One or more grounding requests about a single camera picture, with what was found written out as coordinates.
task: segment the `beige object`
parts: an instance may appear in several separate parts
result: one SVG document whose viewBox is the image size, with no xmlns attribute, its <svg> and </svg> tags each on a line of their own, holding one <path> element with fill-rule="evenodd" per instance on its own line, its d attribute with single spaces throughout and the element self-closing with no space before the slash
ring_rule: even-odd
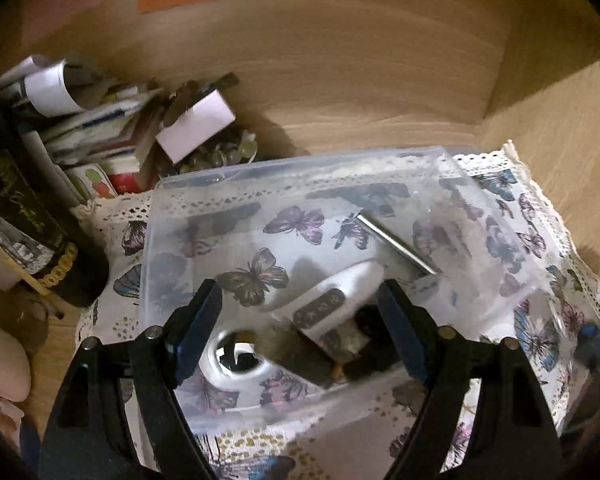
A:
<svg viewBox="0 0 600 480">
<path fill-rule="evenodd" d="M 21 402 L 29 395 L 29 360 L 18 341 L 0 329 L 0 396 Z"/>
</svg>

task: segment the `round hole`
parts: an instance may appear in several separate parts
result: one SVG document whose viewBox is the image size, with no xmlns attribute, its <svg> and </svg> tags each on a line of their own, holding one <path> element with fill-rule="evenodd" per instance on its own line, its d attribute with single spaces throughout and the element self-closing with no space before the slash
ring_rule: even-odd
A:
<svg viewBox="0 0 600 480">
<path fill-rule="evenodd" d="M 253 352 L 256 335 L 248 330 L 231 332 L 216 346 L 220 366 L 234 374 L 246 374 L 258 368 L 262 361 Z"/>
</svg>

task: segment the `clear plastic container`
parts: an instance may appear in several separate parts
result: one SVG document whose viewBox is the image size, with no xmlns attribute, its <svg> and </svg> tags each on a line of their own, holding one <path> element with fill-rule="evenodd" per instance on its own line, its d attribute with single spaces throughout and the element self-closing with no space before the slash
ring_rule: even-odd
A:
<svg viewBox="0 0 600 480">
<path fill-rule="evenodd" d="M 420 278 L 357 228 L 352 216 L 361 209 L 431 258 L 442 280 Z M 223 288 L 199 369 L 176 391 L 192 431 L 298 420 L 407 380 L 397 364 L 321 390 L 269 362 L 247 372 L 219 362 L 225 336 L 270 325 L 272 313 L 365 260 L 380 263 L 384 278 L 396 278 L 438 324 L 472 339 L 494 327 L 515 336 L 512 308 L 539 283 L 494 200 L 442 147 L 289 158 L 161 180 L 142 263 L 142 329 L 163 324 L 205 278 Z"/>
</svg>

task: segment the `pile of papers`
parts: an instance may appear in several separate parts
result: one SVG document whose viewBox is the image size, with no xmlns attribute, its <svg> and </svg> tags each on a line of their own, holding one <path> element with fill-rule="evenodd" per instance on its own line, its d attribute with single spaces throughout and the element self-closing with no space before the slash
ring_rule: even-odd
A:
<svg viewBox="0 0 600 480">
<path fill-rule="evenodd" d="M 204 86 L 190 80 L 167 96 L 149 82 L 121 85 L 87 63 L 34 55 L 0 76 L 0 98 L 72 207 L 152 189 L 167 174 L 251 162 L 255 136 L 235 124 L 220 92 L 237 83 L 233 73 Z"/>
</svg>

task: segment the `metal rod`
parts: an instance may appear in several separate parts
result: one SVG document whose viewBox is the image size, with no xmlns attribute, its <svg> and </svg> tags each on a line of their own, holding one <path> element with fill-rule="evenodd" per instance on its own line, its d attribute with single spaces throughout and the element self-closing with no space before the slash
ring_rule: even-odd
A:
<svg viewBox="0 0 600 480">
<path fill-rule="evenodd" d="M 424 275 L 442 274 L 442 271 L 430 259 L 372 218 L 368 211 L 361 211 L 354 217 L 354 220 L 370 234 L 388 243 L 400 256 L 415 264 Z"/>
</svg>

